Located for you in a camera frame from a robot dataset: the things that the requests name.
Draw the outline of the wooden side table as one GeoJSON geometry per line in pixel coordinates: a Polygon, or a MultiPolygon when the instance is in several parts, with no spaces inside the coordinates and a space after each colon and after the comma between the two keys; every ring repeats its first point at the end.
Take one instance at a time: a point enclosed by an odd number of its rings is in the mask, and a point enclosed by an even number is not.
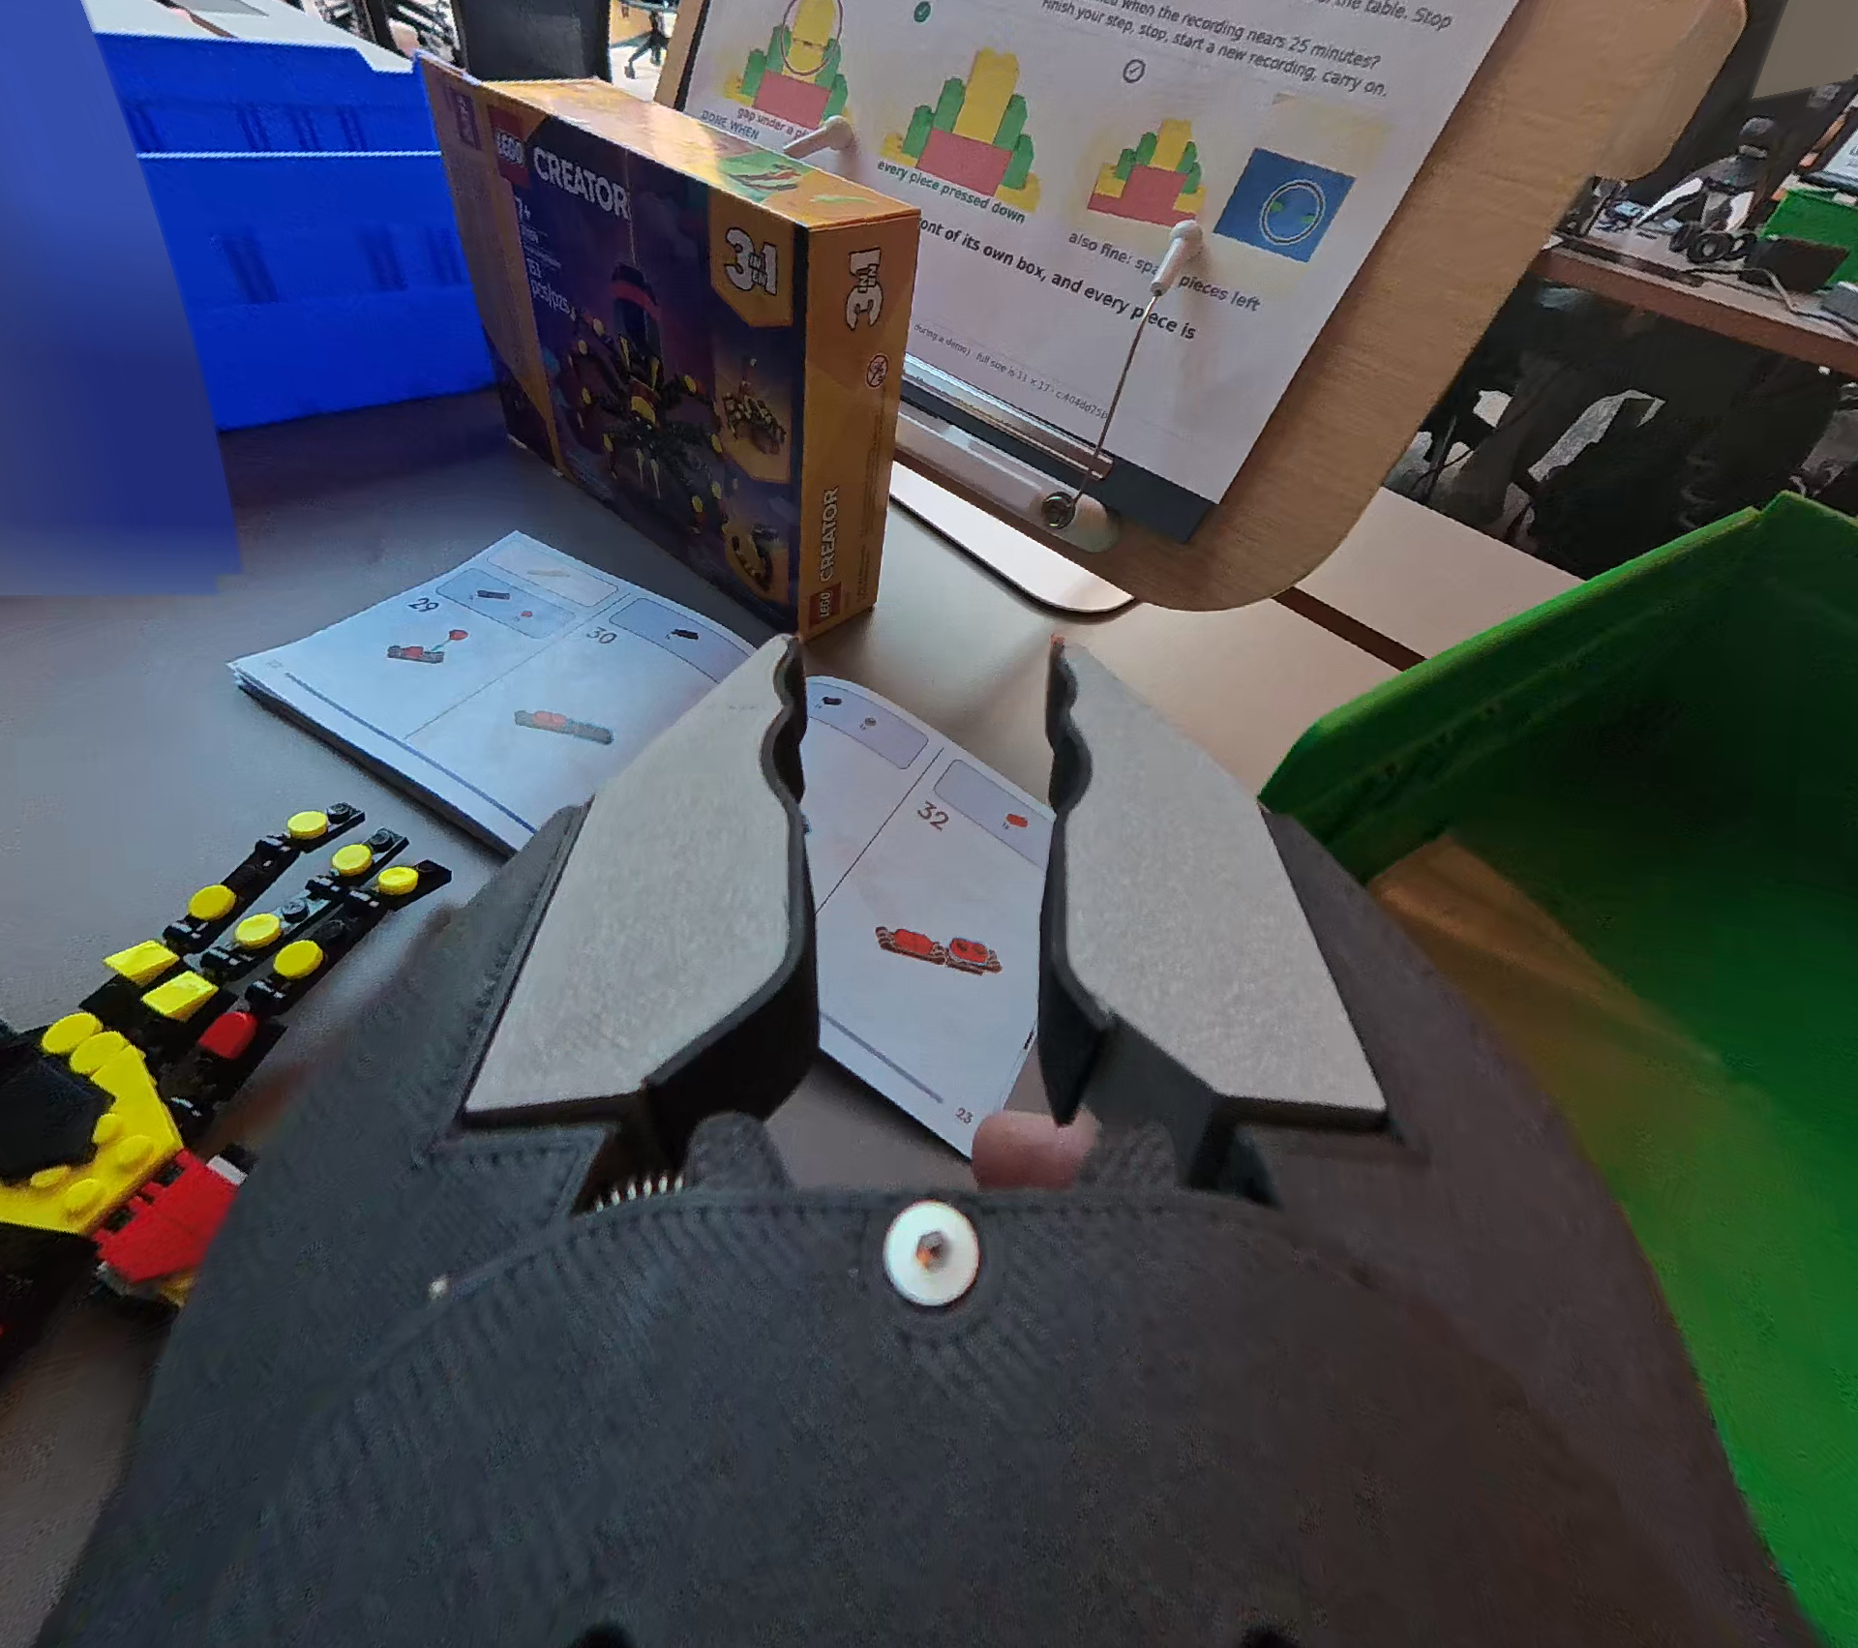
{"type": "Polygon", "coordinates": [[[1744,284],[1713,269],[1690,271],[1651,238],[1552,238],[1527,267],[1535,279],[1659,315],[1755,350],[1856,379],[1854,327],[1821,313],[1813,296],[1771,282],[1744,284]]]}

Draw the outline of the printed instruction sheet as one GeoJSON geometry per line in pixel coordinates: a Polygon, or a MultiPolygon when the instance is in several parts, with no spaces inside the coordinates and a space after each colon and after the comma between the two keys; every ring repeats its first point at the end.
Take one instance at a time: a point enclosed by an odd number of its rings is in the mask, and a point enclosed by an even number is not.
{"type": "Polygon", "coordinates": [[[1519,0],[685,0],[679,103],[921,215],[912,358],[1217,503],[1519,0]]]}

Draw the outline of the wooden sheet stand board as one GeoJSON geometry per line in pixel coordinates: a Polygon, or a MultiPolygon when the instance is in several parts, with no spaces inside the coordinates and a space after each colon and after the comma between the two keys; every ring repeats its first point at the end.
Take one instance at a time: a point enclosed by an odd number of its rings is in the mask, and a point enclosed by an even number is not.
{"type": "Polygon", "coordinates": [[[1217,503],[1165,501],[1124,462],[1103,575],[1136,600],[1225,609],[1285,592],[1361,520],[1635,106],[1678,81],[1684,126],[1744,27],[1742,0],[1517,0],[1217,503]]]}

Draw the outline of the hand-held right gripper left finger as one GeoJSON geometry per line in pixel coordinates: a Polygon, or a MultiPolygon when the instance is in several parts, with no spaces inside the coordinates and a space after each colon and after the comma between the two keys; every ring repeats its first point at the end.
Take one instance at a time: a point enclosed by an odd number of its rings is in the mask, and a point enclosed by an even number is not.
{"type": "Polygon", "coordinates": [[[604,1124],[681,1163],[768,1118],[821,1048],[797,638],[772,638],[575,814],[463,1116],[604,1124]]]}

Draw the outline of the black yellow lego model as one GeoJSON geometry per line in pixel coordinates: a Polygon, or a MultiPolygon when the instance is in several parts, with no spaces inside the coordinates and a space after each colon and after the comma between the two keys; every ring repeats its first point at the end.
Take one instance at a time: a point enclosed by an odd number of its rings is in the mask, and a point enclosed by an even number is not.
{"type": "Polygon", "coordinates": [[[453,882],[350,803],[290,814],[74,1010],[2,1029],[2,1371],[81,1288],[174,1312],[254,1161],[215,1126],[300,1004],[453,882]]]}

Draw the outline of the lego instruction booklet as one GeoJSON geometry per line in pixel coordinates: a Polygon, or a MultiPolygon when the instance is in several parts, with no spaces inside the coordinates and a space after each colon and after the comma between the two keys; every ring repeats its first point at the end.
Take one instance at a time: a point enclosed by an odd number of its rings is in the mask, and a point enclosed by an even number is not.
{"type": "MultiPolygon", "coordinates": [[[[704,615],[513,534],[228,669],[513,853],[749,654],[704,615]]],[[[807,679],[801,768],[821,1048],[970,1157],[1037,1031],[1053,811],[834,677],[807,679]]]]}

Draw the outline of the lego set cardboard box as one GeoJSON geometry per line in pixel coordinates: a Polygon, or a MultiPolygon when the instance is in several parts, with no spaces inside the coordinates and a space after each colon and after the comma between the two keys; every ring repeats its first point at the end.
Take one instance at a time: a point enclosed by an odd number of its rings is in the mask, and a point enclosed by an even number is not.
{"type": "Polygon", "coordinates": [[[416,70],[511,437],[782,633],[871,611],[919,211],[610,81],[416,70]]]}

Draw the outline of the white stand base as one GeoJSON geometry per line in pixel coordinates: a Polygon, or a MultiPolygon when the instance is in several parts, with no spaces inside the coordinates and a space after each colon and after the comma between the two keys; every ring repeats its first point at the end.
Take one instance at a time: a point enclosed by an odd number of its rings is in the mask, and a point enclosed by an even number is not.
{"type": "Polygon", "coordinates": [[[1090,445],[917,358],[902,368],[890,497],[1043,609],[1105,619],[1136,604],[1103,575],[1123,520],[1090,445]]]}

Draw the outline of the blue plastic bin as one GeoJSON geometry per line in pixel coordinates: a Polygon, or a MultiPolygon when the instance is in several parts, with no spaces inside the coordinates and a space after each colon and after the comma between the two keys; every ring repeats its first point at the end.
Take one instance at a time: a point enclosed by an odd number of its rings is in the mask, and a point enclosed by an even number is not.
{"type": "Polygon", "coordinates": [[[422,77],[356,48],[99,35],[215,426],[493,381],[422,77]]]}

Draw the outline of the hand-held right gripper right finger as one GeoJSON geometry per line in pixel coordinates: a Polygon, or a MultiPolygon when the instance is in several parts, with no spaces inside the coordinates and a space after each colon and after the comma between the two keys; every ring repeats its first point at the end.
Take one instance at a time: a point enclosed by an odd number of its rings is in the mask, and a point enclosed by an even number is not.
{"type": "Polygon", "coordinates": [[[1053,1118],[1153,1126],[1210,1188],[1241,1132],[1380,1134],[1382,1081],[1256,795],[1057,640],[1035,1056],[1053,1118]]]}

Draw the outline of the person's right hand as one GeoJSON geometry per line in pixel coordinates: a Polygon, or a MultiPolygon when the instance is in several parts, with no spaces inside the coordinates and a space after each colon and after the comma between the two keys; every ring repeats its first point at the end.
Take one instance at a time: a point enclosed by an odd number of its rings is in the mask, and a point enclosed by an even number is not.
{"type": "Polygon", "coordinates": [[[993,1112],[973,1132],[973,1184],[985,1192],[1066,1190],[1086,1168],[1099,1134],[1101,1124],[1088,1110],[1066,1124],[1026,1108],[993,1112]]]}

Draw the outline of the large green plastic bin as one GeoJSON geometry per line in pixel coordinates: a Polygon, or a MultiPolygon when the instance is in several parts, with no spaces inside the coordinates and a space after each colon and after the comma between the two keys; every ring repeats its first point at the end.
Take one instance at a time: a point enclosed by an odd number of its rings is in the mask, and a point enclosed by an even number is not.
{"type": "Polygon", "coordinates": [[[1856,532],[1782,495],[1314,722],[1264,787],[1570,1122],[1782,1580],[1856,1594],[1856,532]]]}

